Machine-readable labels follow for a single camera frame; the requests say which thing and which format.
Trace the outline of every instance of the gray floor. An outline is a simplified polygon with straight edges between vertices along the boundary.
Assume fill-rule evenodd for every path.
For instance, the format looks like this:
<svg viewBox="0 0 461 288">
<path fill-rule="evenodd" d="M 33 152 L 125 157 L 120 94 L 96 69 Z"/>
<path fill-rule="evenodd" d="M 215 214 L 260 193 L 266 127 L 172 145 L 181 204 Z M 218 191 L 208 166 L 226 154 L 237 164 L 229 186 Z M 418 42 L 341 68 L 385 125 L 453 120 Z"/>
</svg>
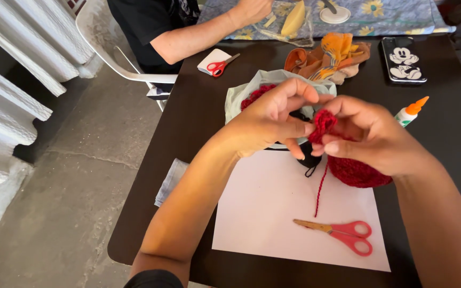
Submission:
<svg viewBox="0 0 461 288">
<path fill-rule="evenodd" d="M 161 116 L 147 91 L 107 66 L 83 91 L 0 222 L 0 287 L 123 287 L 106 246 Z"/>
</svg>

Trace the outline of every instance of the person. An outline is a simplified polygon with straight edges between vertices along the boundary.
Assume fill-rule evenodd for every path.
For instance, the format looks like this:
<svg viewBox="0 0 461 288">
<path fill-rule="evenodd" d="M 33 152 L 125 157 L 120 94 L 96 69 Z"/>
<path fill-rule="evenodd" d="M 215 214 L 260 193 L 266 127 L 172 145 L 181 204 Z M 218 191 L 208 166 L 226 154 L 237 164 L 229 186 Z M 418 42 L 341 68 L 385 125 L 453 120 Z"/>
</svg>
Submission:
<svg viewBox="0 0 461 288">
<path fill-rule="evenodd" d="M 273 0 L 240 0 L 226 13 L 197 24 L 197 0 L 108 0 L 110 11 L 147 74 L 178 74 L 182 60 L 218 43 L 272 11 Z M 154 83 L 170 92 L 172 84 Z"/>
<path fill-rule="evenodd" d="M 187 287 L 191 258 L 236 163 L 276 141 L 303 158 L 295 138 L 314 125 L 288 114 L 314 103 L 336 115 L 338 132 L 358 142 L 324 135 L 312 154 L 352 158 L 392 176 L 421 283 L 461 288 L 461 195 L 442 164 L 385 108 L 318 95 L 295 78 L 265 93 L 202 147 L 150 222 L 125 288 Z"/>
</svg>

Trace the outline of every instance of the blue tablecloth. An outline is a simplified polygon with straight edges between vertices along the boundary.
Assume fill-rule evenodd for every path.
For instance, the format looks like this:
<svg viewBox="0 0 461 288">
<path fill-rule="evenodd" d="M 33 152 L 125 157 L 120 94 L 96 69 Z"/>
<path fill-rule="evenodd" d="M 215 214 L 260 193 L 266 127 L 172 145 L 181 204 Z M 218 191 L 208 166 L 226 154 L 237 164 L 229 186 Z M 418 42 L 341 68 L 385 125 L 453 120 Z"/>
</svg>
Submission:
<svg viewBox="0 0 461 288">
<path fill-rule="evenodd" d="M 202 8 L 198 23 L 206 22 L 233 8 L 239 0 L 208 0 Z M 455 27 L 444 23 L 433 0 L 330 0 L 351 11 L 351 18 L 342 24 L 321 21 L 320 0 L 305 0 L 312 10 L 313 36 L 322 37 L 329 32 L 352 33 L 355 36 L 413 35 L 454 32 Z M 282 9 L 274 9 L 283 15 Z M 225 39 L 271 39 L 259 33 L 253 25 L 234 31 Z"/>
</svg>

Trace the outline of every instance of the phone case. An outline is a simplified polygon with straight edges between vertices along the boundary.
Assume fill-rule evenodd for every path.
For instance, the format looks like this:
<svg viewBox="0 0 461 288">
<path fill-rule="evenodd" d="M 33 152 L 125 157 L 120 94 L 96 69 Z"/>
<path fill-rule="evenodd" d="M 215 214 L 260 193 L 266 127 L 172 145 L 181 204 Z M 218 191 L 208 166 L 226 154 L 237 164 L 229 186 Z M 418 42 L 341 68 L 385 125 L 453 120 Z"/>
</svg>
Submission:
<svg viewBox="0 0 461 288">
<path fill-rule="evenodd" d="M 426 77 L 418 66 L 419 56 L 415 53 L 411 37 L 384 37 L 381 40 L 389 78 L 395 83 L 421 84 Z"/>
</svg>

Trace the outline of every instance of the scissors handle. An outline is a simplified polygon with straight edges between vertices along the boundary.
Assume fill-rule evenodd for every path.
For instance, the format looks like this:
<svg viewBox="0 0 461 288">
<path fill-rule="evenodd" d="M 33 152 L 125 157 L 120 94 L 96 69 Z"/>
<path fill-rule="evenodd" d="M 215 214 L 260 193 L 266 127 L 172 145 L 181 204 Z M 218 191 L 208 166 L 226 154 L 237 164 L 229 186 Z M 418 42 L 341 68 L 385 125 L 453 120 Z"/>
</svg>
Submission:
<svg viewBox="0 0 461 288">
<path fill-rule="evenodd" d="M 371 243 L 369 243 L 369 241 L 367 241 L 364 238 L 359 238 L 359 237 L 351 236 L 351 235 L 344 234 L 341 232 L 336 232 L 336 231 L 330 232 L 330 236 L 332 236 L 335 239 L 340 240 L 342 243 L 346 244 L 346 246 L 350 247 L 350 249 L 353 252 L 357 253 L 360 256 L 369 256 L 371 255 L 371 253 L 373 253 L 373 246 L 371 245 Z M 367 245 L 368 251 L 367 252 L 359 251 L 355 246 L 355 244 L 358 242 L 362 242 L 365 245 Z"/>
<path fill-rule="evenodd" d="M 365 226 L 367 229 L 367 232 L 359 233 L 356 230 L 356 227 L 359 225 Z M 356 237 L 359 237 L 359 238 L 368 238 L 369 236 L 371 236 L 371 233 L 372 233 L 371 226 L 369 226 L 369 224 L 364 221 L 355 221 L 355 222 L 348 223 L 348 224 L 332 224 L 331 226 L 332 226 L 332 230 L 334 231 L 348 233 L 350 235 L 355 235 Z"/>
<path fill-rule="evenodd" d="M 227 63 L 225 61 L 222 62 L 213 62 L 208 65 L 208 71 L 211 72 L 211 74 L 214 77 L 218 77 L 222 75 L 223 69 L 227 66 Z"/>
</svg>

